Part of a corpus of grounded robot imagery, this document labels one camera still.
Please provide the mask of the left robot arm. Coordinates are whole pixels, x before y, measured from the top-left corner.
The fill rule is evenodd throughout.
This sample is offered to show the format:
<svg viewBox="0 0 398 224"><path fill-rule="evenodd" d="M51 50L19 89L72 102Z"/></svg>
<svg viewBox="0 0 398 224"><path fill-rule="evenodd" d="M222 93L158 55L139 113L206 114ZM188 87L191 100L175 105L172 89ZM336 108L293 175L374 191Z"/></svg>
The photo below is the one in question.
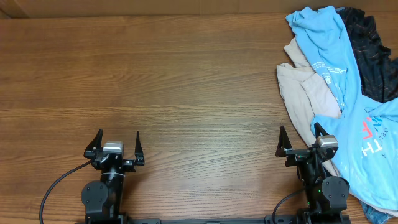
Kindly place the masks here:
<svg viewBox="0 0 398 224"><path fill-rule="evenodd" d="M134 159L124 158L123 142L108 141L102 145L102 138L100 129L83 154L101 172L100 180L89 182L81 191L85 223L129 223L129 215L121 211L121 202L126 173L145 164L140 135L136 134Z"/></svg>

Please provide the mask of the light blue printed t-shirt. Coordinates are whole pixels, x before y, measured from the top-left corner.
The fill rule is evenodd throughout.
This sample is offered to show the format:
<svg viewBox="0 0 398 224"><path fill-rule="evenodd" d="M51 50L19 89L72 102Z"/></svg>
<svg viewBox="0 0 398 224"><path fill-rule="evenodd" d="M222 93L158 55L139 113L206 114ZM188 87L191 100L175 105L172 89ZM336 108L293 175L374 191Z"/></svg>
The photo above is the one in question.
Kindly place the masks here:
<svg viewBox="0 0 398 224"><path fill-rule="evenodd" d="M333 6L317 11L306 7L286 20L341 109L339 118L313 119L338 141L333 165L361 201L397 210L397 100L380 103L362 94L353 48Z"/></svg>

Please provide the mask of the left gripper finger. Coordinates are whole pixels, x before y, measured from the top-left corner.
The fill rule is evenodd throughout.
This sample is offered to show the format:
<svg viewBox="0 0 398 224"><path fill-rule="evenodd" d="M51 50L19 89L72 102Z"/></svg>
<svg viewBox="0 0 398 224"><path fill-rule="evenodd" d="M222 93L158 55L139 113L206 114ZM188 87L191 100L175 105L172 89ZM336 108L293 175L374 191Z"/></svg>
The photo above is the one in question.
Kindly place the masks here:
<svg viewBox="0 0 398 224"><path fill-rule="evenodd" d="M134 154L136 157L144 157L144 153L143 153L141 141L140 141L139 131L136 133L136 145L135 145Z"/></svg>
<svg viewBox="0 0 398 224"><path fill-rule="evenodd" d="M89 143L89 145L85 148L85 151L95 151L101 148L101 142L103 138L103 130L99 129L94 139Z"/></svg>

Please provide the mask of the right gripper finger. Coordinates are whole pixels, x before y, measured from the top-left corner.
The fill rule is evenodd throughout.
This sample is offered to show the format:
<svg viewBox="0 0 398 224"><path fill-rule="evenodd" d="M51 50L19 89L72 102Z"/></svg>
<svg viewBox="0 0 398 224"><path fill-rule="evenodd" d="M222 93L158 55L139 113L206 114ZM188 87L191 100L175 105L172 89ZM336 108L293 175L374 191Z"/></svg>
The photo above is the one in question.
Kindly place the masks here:
<svg viewBox="0 0 398 224"><path fill-rule="evenodd" d="M280 149L292 149L292 145L284 126L281 126L279 129L279 142L277 145L277 150Z"/></svg>
<svg viewBox="0 0 398 224"><path fill-rule="evenodd" d="M323 129L320 123L316 122L314 124L314 130L315 130L315 137L320 137L320 136L327 136L328 133Z"/></svg>

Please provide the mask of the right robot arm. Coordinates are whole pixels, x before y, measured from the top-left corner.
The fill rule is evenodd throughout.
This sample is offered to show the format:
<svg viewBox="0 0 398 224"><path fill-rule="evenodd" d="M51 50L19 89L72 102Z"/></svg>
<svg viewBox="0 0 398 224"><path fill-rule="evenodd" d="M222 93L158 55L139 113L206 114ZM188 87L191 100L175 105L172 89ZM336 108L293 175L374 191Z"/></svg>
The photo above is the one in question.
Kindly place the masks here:
<svg viewBox="0 0 398 224"><path fill-rule="evenodd" d="M307 149L294 149L283 126L279 131L279 142L275 155L286 158L287 167L296 167L303 188L283 198L272 212L272 223L350 223L347 209L350 184L342 177L328 175L323 166L334 158L338 141L328 134L319 123L314 124L316 140ZM295 215L277 216L278 208L288 199L305 193L307 207L297 210Z"/></svg>

